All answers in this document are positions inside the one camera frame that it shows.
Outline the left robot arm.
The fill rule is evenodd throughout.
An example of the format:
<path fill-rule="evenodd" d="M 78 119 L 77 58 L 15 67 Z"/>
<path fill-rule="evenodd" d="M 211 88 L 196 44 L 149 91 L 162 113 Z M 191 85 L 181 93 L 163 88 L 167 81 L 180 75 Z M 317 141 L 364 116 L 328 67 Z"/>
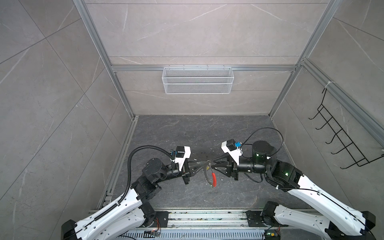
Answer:
<path fill-rule="evenodd" d="M 131 229 L 151 225 L 156 212 L 149 200 L 161 190 L 159 183 L 182 177 L 187 184 L 190 177 L 207 164 L 207 161 L 185 162 L 179 171 L 173 169 L 178 166 L 176 163 L 166 166 L 158 158 L 150 159 L 127 193 L 83 220 L 65 222 L 61 239 L 112 240 Z"/>

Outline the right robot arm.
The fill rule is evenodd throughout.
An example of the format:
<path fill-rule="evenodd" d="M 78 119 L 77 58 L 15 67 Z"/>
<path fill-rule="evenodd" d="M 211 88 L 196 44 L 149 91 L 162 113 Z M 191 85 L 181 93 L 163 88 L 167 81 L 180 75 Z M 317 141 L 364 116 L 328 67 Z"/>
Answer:
<path fill-rule="evenodd" d="M 291 226 L 321 236 L 325 240 L 373 240 L 376 217 L 369 211 L 360 212 L 342 203 L 312 182 L 295 166 L 279 161 L 277 149 L 266 141 L 252 144 L 252 155 L 243 156 L 242 144 L 233 139 L 221 146 L 224 155 L 211 160 L 210 167 L 239 178 L 239 173 L 255 173 L 277 190 L 286 192 L 315 209 L 308 214 L 276 202 L 266 203 L 261 218 L 270 227 Z"/>

